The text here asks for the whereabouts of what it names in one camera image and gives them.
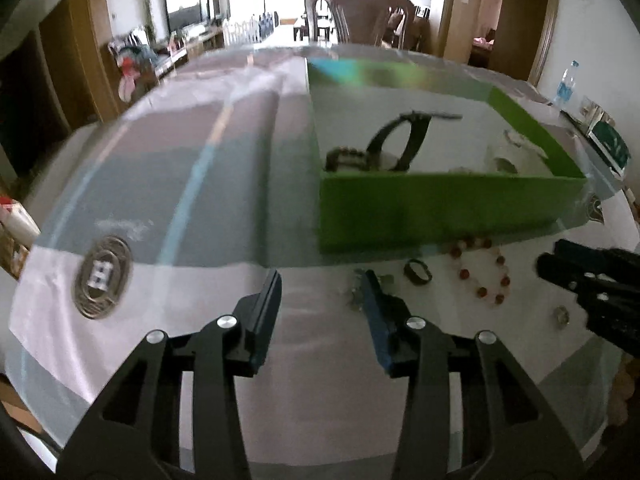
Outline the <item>white pearl jewelry piece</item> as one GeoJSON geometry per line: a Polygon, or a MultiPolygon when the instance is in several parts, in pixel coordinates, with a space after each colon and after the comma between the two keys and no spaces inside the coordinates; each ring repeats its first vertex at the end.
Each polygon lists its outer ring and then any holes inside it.
{"type": "Polygon", "coordinates": [[[515,130],[504,130],[490,161],[495,170],[521,177],[552,177],[548,155],[540,146],[515,130]]]}

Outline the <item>green and white box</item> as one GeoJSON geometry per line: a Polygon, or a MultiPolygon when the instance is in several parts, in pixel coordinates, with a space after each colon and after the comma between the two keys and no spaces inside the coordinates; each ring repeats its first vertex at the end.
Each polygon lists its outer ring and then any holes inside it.
{"type": "Polygon", "coordinates": [[[589,102],[584,112],[587,139],[604,157],[614,174],[623,180],[631,162],[631,154],[627,143],[615,128],[614,119],[595,102],[589,102]]]}

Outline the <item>plastic water bottle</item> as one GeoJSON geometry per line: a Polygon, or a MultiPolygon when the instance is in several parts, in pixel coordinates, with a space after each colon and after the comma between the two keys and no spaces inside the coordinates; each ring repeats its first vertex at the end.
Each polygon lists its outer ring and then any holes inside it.
{"type": "Polygon", "coordinates": [[[560,110],[562,110],[562,108],[564,108],[572,98],[579,66],[579,62],[573,60],[570,63],[570,66],[568,66],[567,69],[564,70],[553,100],[554,105],[560,110]]]}

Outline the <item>checked grey pink tablecloth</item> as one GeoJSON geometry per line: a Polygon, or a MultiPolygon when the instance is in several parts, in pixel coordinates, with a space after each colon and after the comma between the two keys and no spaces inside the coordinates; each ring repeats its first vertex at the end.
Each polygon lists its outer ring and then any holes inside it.
{"type": "Polygon", "coordinates": [[[222,50],[102,129],[50,199],[13,297],[6,370],[58,445],[146,333],[199,330],[257,292],[270,269],[283,295],[267,362],[236,384],[256,477],[390,474],[407,384],[376,362],[356,300],[364,269],[446,332],[495,332],[580,450],[604,428],[620,352],[586,330],[572,295],[537,278],[534,264],[561,238],[636,252],[638,226],[620,182],[527,82],[355,46],[222,50]],[[582,196],[529,231],[324,252],[312,58],[446,68],[494,84],[574,159],[582,196]]]}

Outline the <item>green cardboard box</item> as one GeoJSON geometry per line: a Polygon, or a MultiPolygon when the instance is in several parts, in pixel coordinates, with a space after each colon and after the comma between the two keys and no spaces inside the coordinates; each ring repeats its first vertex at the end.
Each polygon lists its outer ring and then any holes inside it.
{"type": "Polygon", "coordinates": [[[500,88],[446,68],[342,58],[307,63],[319,159],[318,239],[324,252],[380,252],[551,226],[586,184],[565,148],[500,88]],[[366,148],[408,112],[433,122],[407,172],[368,171],[366,148]],[[490,161],[504,130],[548,155],[552,177],[521,177],[490,161]]]}

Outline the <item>white bottle red cap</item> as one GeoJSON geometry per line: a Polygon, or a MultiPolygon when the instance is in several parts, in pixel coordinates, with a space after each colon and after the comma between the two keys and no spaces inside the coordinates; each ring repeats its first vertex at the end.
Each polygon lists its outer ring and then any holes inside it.
{"type": "Polygon", "coordinates": [[[1,224],[21,245],[31,248],[40,234],[39,226],[26,208],[17,200],[2,195],[1,224]]]}

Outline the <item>black watch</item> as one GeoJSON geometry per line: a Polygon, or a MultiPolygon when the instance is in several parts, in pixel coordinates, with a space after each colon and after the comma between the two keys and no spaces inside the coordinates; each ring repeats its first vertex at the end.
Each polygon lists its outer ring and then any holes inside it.
{"type": "Polygon", "coordinates": [[[460,122],[460,114],[408,112],[383,126],[366,148],[368,171],[407,172],[433,122],[460,122]]]}

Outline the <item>dark wooden chair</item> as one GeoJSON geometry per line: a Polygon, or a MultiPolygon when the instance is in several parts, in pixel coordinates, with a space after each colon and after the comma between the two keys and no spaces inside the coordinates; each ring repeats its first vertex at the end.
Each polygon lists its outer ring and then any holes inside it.
{"type": "MultiPolygon", "coordinates": [[[[318,41],[320,28],[317,2],[304,0],[307,15],[309,41],[318,41]]],[[[379,47],[384,39],[388,22],[400,11],[400,31],[397,47],[405,50],[409,26],[416,17],[416,6],[410,0],[322,0],[333,18],[337,40],[340,44],[365,44],[379,47]]]]}

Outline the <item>pile of clothes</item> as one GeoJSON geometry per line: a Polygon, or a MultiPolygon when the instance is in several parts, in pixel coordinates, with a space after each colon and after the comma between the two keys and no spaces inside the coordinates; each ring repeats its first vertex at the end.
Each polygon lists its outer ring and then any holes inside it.
{"type": "Polygon", "coordinates": [[[117,94],[132,104],[158,84],[156,70],[164,59],[136,36],[117,36],[107,45],[119,71],[117,94]]]}

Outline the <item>wooden tv cabinet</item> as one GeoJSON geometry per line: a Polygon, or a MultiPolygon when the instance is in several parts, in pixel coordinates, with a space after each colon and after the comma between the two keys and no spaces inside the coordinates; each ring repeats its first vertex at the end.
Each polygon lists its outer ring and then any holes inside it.
{"type": "Polygon", "coordinates": [[[155,67],[155,75],[163,78],[172,70],[195,60],[204,53],[223,47],[224,30],[221,27],[207,29],[204,34],[189,39],[181,47],[177,47],[173,42],[166,48],[168,55],[160,55],[160,62],[155,67]]]}

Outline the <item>flat screen television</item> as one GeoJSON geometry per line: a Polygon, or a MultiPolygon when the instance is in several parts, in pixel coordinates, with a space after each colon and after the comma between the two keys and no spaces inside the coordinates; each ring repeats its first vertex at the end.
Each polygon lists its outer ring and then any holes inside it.
{"type": "Polygon", "coordinates": [[[170,32],[209,20],[209,0],[165,0],[165,8],[170,32]]]}

